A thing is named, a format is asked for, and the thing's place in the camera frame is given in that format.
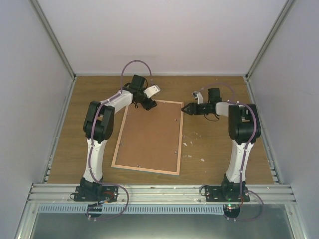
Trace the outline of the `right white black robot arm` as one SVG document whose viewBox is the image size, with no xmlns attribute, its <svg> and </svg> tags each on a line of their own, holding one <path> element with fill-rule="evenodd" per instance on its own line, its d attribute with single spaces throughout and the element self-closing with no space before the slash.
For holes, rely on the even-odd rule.
<svg viewBox="0 0 319 239">
<path fill-rule="evenodd" d="M 228 117 L 228 134 L 232 140 L 232 151 L 229 167 L 220 186 L 205 185 L 206 200 L 238 202 L 249 201 L 245 195 L 246 168 L 249 154 L 256 140 L 261 136 L 261 125 L 255 104 L 244 104 L 222 101 L 219 88 L 208 89 L 208 102 L 204 102 L 200 91 L 192 93 L 197 100 L 189 103 L 181 111 L 192 115 L 209 114 Z"/>
</svg>

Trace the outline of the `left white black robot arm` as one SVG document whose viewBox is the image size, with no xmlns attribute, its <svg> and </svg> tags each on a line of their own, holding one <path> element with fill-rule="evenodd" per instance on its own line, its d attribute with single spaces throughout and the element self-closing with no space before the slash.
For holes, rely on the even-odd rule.
<svg viewBox="0 0 319 239">
<path fill-rule="evenodd" d="M 134 104 L 149 111 L 157 106 L 152 97 L 160 92 L 158 85 L 144 86 L 146 78 L 134 75 L 115 95 L 104 101 L 92 101 L 84 120 L 83 130 L 87 139 L 88 153 L 86 169 L 77 187 L 74 200 L 98 201 L 111 196 L 102 185 L 103 157 L 106 144 L 114 129 L 115 114 Z"/>
</svg>

